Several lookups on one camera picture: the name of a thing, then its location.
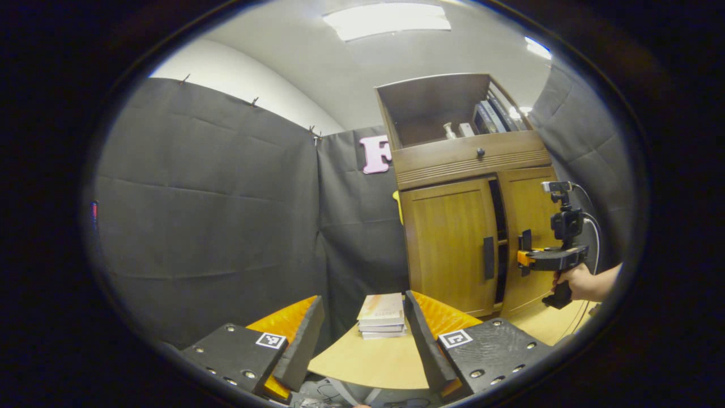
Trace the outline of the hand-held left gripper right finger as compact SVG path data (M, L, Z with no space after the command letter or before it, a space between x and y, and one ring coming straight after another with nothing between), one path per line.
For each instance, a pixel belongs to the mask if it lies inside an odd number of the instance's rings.
M504 318L483 322L414 290L404 298L425 379L443 402L487 398L553 351Z

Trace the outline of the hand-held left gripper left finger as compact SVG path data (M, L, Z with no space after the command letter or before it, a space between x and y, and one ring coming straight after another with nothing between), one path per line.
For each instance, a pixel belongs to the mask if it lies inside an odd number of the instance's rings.
M313 295L246 326L222 324L181 355L241 392L287 402L305 382L324 319Z

